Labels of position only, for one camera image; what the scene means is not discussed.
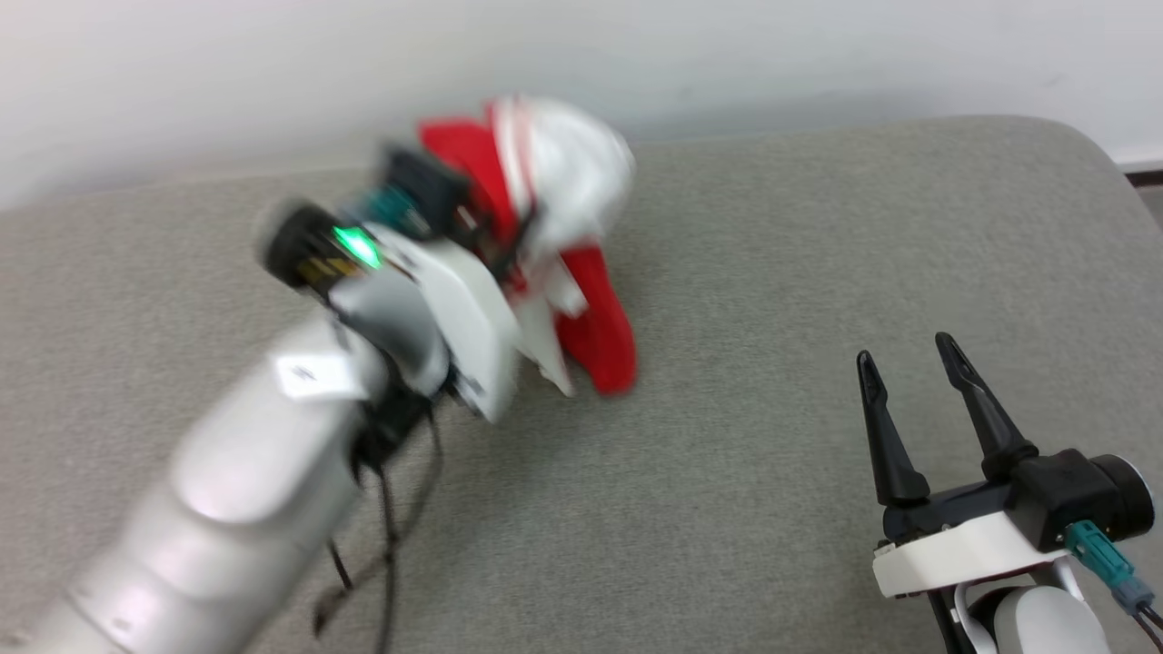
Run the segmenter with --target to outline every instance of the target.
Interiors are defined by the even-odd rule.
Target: white wall
[[[1141,0],[5,0],[0,205],[359,164],[512,90],[638,140],[1040,115],[1149,169],[1161,34]]]

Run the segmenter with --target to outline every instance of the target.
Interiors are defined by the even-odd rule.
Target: label sticker
[[[274,360],[274,378],[283,394],[295,401],[368,399],[368,390],[347,355],[280,356]]]

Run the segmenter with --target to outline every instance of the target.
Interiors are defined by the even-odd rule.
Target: black cable
[[[1139,611],[1142,612],[1142,614],[1155,626],[1163,630],[1163,617],[1161,617],[1150,604],[1140,606]]]
[[[431,410],[428,411],[428,424],[429,428],[431,429],[433,462],[428,469],[428,472],[424,476],[423,482],[421,483],[419,499],[413,506],[413,510],[408,512],[408,517],[405,519],[402,526],[397,526],[394,521],[394,506],[391,507],[391,514],[393,518],[391,523],[391,528],[394,532],[394,536],[391,535],[388,536],[387,539],[388,543],[385,549],[384,556],[376,557],[369,564],[357,570],[354,575],[350,575],[349,580],[351,582],[351,585],[348,585],[347,582],[344,581],[343,588],[331,588],[328,591],[324,591],[316,600],[314,623],[313,623],[314,633],[316,638],[319,638],[319,635],[323,632],[323,628],[330,623],[331,618],[335,616],[336,612],[338,612],[340,607],[343,605],[344,602],[347,602],[348,597],[352,592],[362,588],[365,583],[371,581],[371,578],[374,577],[377,573],[379,573],[380,567],[387,568],[388,578],[386,583],[390,584],[388,587],[390,590],[388,589],[385,590],[393,598],[394,603],[397,550],[399,549],[400,545],[412,533],[416,524],[420,521],[420,517],[423,513],[424,507],[428,505],[428,499],[431,497],[433,490],[436,486],[436,482],[440,479],[441,472],[444,469],[444,446],[441,442],[440,429],[436,424],[435,414],[431,412]],[[388,499],[391,499],[391,488],[386,485],[387,482],[384,479],[385,475],[381,474],[381,471],[377,471],[377,476],[380,476],[381,479],[380,499],[381,500],[384,499],[383,496],[385,492],[387,493]],[[333,555],[331,561],[336,563],[336,571],[340,573],[340,578],[343,580],[347,569],[341,568],[343,566],[343,562],[342,560],[337,559],[337,552]],[[388,620],[391,620],[392,616],[387,616],[387,618]]]
[[[384,549],[385,570],[384,617],[379,623],[379,635],[376,638],[376,654],[387,654],[392,640],[392,623],[395,619],[395,550],[400,534],[395,529],[395,516],[392,506],[392,486],[387,481],[387,468],[379,469],[379,499],[384,505],[384,536],[387,547]]]
[[[335,571],[340,574],[340,581],[343,582],[343,588],[351,590],[355,585],[351,584],[351,576],[348,575],[348,567],[343,564],[343,559],[340,557],[340,548],[335,546],[335,539],[329,539],[327,541],[327,550],[331,553],[331,563],[335,563]]]
[[[1142,616],[1132,616],[1135,619],[1135,624],[1139,625],[1141,630],[1147,634],[1147,638],[1151,639],[1155,644],[1155,648],[1163,653],[1163,640],[1160,640],[1160,635],[1155,633],[1155,630],[1143,620]]]

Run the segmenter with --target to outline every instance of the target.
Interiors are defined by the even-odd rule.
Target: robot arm
[[[1076,525],[1084,523],[1098,525],[1101,539],[1147,533],[1155,510],[1146,482],[1116,456],[1087,460],[1072,449],[1040,456],[952,336],[937,334],[936,344],[972,418],[986,481],[930,492],[889,415],[876,363],[861,353],[869,450],[877,500],[885,507],[885,540],[872,562],[882,593],[927,595],[950,654],[1108,654],[1068,549]],[[973,604],[966,599],[977,583],[1026,573],[1035,585],[998,589]],[[1135,611],[1140,600],[1149,606],[1149,597],[1139,597],[1132,600]]]
[[[515,319],[484,264],[450,243],[384,235],[399,268],[350,265],[334,228],[301,207],[276,230],[267,269],[327,308],[193,426],[116,542],[16,652],[242,652],[348,514],[359,456],[381,464],[449,391],[501,414]],[[441,303],[457,303],[458,321]]]

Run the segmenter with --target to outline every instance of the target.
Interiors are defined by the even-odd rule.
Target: green led light
[[[376,241],[366,232],[358,227],[336,227],[333,229],[335,239],[357,260],[371,268],[379,268],[379,250],[376,249]]]

